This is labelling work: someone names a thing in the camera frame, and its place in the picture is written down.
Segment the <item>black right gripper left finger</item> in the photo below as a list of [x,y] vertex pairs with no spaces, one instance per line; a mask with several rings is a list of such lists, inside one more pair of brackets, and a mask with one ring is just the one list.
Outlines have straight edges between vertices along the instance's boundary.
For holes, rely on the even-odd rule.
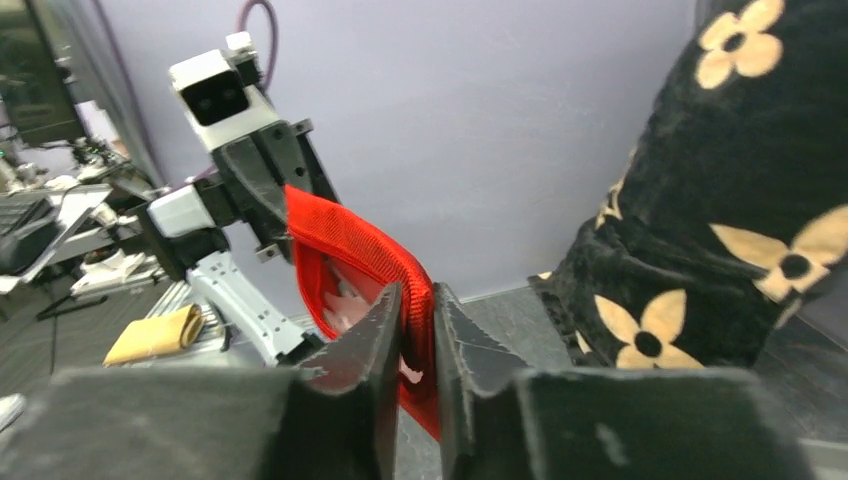
[[295,367],[66,371],[1,452],[5,479],[389,479],[401,289]]

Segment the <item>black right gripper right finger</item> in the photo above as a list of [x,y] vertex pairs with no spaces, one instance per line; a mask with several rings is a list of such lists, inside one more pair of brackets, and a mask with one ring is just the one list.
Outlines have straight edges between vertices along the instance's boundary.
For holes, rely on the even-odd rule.
[[810,479],[760,382],[736,369],[531,368],[434,290],[447,479]]

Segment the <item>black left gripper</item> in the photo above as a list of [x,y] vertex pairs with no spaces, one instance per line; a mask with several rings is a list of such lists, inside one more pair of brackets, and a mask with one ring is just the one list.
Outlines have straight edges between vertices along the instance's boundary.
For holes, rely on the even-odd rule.
[[253,231],[261,261],[275,256],[293,260],[286,186],[339,201],[309,138],[312,131],[309,119],[296,123],[281,120],[211,152],[221,191],[234,217]]

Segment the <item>red first aid pouch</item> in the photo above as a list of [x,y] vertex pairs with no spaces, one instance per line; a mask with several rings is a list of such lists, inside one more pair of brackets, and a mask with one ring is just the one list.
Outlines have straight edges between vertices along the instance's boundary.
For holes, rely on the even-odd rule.
[[284,186],[283,193],[300,294],[327,337],[341,334],[323,318],[330,308],[329,296],[340,293],[338,274],[367,302],[374,301],[386,285],[401,285],[402,359],[423,378],[400,383],[399,404],[438,440],[435,298],[426,270],[402,245],[341,204],[292,185]]

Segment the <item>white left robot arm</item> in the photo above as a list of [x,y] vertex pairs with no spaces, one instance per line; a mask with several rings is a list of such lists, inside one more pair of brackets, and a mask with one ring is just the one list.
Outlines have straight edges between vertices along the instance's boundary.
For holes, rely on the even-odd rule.
[[308,119],[281,120],[230,140],[212,152],[212,173],[135,211],[165,273],[187,284],[225,323],[226,333],[240,333],[269,366],[294,365],[324,341],[280,313],[249,281],[224,230],[246,224],[260,260],[293,260],[285,186],[338,199],[308,137],[312,129]]

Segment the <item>yellow folded cloth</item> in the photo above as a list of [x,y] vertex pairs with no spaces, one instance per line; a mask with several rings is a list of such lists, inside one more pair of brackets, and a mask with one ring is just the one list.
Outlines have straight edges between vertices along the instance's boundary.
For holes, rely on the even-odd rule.
[[104,367],[171,355],[192,345],[204,326],[199,305],[130,322],[102,361]]

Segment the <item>black floral velvet cloth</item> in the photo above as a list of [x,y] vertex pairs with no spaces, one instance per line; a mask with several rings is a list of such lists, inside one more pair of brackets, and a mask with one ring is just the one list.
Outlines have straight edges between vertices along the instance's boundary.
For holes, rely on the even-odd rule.
[[579,366],[748,368],[846,257],[846,3],[714,1],[535,287]]

